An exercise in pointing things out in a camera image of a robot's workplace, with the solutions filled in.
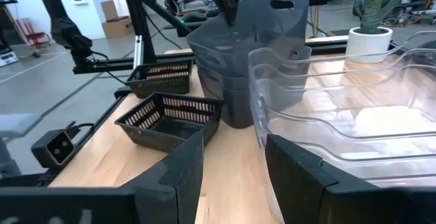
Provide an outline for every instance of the black stand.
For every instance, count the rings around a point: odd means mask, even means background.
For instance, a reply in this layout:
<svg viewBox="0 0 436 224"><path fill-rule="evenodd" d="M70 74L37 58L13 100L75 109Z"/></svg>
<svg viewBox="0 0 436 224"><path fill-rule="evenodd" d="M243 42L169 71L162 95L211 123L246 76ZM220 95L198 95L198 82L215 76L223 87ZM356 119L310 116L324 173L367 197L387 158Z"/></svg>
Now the black stand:
<svg viewBox="0 0 436 224"><path fill-rule="evenodd" d="M147 25L147 15L143 3L155 10L160 16L172 25L177 26L178 31L188 34L190 30L179 22L175 17L163 9L156 0L126 0L129 8L132 25L134 27L135 57L110 60L88 60L93 53L92 41L81 35L78 27L68 18L61 0L42 0L50 18L52 19L52 36L56 43L71 50L75 63L75 74L100 73L105 71L132 70L135 66L144 63L156 63L160 61L173 61L192 59L193 54L165 54L156 55L151 41L150 31Z"/></svg>

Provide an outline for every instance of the black cable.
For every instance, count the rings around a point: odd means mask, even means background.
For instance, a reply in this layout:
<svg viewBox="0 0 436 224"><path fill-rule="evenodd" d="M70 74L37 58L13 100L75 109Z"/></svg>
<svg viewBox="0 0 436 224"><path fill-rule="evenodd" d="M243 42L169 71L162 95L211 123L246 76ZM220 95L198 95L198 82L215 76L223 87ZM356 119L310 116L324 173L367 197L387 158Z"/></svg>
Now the black cable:
<svg viewBox="0 0 436 224"><path fill-rule="evenodd" d="M69 126L67 128L65 128L65 132L68 134L68 136L73 139L76 135L78 135L81 131L80 128L83 127L90 127L90 130L94 129L94 124L93 123L83 123L83 124L79 124L79 125L73 125L73 126Z"/></svg>
<svg viewBox="0 0 436 224"><path fill-rule="evenodd" d="M109 57L103 53L100 52L96 52L96 51L91 51L93 54L99 55L101 57L104 57L106 59L106 66L109 65ZM114 79L118 80L121 84L126 85L126 83L124 81L122 81L121 79L119 79L118 77L116 77L114 74L111 74L110 71L107 71L107 73L109 75L111 75Z"/></svg>
<svg viewBox="0 0 436 224"><path fill-rule="evenodd" d="M314 27L312 22L307 21L307 24L309 24L311 27ZM317 30L320 33L323 33L326 37L330 36L330 34L328 34L326 31L321 30L319 27L317 27Z"/></svg>
<svg viewBox="0 0 436 224"><path fill-rule="evenodd" d="M145 14L145 16L148 18L148 20L150 20L151 24L156 28L157 32L164 38L166 39L166 41L170 42L171 44L174 44L175 46L177 46L177 48L179 50L182 49L182 47L180 47L178 44L174 43L171 39L168 39L162 32L161 29L159 29L159 27L156 26L156 24L151 20L150 16L148 14Z"/></svg>

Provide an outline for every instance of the black plastic basket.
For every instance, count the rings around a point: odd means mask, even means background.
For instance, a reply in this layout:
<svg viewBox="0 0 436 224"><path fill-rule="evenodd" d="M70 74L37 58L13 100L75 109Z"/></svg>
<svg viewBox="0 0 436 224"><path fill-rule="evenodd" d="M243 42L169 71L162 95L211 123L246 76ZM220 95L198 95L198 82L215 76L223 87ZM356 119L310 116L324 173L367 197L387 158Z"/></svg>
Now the black plastic basket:
<svg viewBox="0 0 436 224"><path fill-rule="evenodd" d="M134 143L172 153L201 130L206 146L218 129L222 106L215 99L154 93L115 124Z"/></svg>
<svg viewBox="0 0 436 224"><path fill-rule="evenodd" d="M131 73L126 85L141 99L154 92L186 94L192 65L192 60L140 65Z"/></svg>

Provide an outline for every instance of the wooden table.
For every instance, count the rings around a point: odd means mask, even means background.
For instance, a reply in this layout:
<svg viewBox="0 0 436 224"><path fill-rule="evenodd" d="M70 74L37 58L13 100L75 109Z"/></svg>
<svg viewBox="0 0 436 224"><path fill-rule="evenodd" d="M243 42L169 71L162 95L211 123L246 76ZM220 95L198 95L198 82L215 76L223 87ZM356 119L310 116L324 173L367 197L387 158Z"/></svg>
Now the wooden table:
<svg viewBox="0 0 436 224"><path fill-rule="evenodd" d="M203 96L196 67L189 95ZM129 94L50 187L118 187L163 159L165 153L137 146L114 124L140 101ZM258 152L253 126L233 129L221 121L204 152L196 223L276 223L268 208Z"/></svg>

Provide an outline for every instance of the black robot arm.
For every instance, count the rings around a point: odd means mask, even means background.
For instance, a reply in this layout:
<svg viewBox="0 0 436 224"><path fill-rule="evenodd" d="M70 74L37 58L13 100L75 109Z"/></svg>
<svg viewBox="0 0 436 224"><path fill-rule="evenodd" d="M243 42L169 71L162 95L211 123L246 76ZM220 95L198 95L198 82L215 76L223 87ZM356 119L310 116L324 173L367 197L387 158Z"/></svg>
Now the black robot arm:
<svg viewBox="0 0 436 224"><path fill-rule="evenodd" d="M82 35L79 28L68 17L61 0L42 0L52 21L51 34L53 40L71 50L76 68L91 65L87 57L92 55L93 42Z"/></svg>

